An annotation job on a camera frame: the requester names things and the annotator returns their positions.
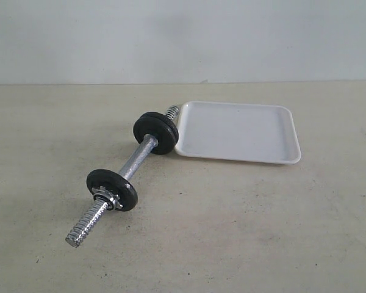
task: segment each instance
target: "dumbbell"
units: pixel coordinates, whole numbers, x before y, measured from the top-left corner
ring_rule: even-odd
[[[168,154],[179,140],[173,120],[179,114],[177,106],[165,114],[147,112],[134,123],[133,134],[140,144],[118,173],[106,169],[93,170],[87,176],[87,187],[93,195],[93,205],[65,238],[73,247],[79,247],[106,211],[127,212],[133,209],[138,196],[129,179],[149,153]]]

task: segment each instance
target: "black weight plate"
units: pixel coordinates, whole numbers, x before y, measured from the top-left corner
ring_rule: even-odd
[[[175,135],[170,126],[155,117],[140,117],[134,123],[133,134],[138,143],[142,143],[146,134],[157,138],[158,144],[152,150],[154,154],[168,154],[176,144]]]
[[[128,180],[113,171],[96,169],[88,174],[87,187],[92,194],[92,188],[99,189],[101,186],[105,187],[112,194],[120,196],[120,203],[123,205],[123,208],[117,208],[117,211],[130,211],[138,203],[138,196],[134,187]]]
[[[175,123],[173,123],[173,121],[171,121],[164,114],[157,113],[157,112],[147,112],[147,113],[142,114],[141,117],[154,117],[154,118],[157,118],[157,119],[163,121],[165,124],[167,124],[172,129],[172,132],[175,135],[176,143],[179,141],[179,131],[178,131]]]

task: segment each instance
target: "gray concrete floor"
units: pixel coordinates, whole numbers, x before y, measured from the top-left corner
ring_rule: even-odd
[[[288,107],[302,160],[151,156],[137,207],[70,247],[88,172],[191,100]],[[366,82],[0,86],[0,292],[366,293]]]

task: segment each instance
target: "white wall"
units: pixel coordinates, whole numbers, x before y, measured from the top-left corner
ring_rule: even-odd
[[[366,0],[0,0],[0,84],[366,79]]]

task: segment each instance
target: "white tray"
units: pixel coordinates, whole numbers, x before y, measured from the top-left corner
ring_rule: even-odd
[[[191,101],[181,107],[181,156],[295,164],[301,150],[291,111],[281,106]]]

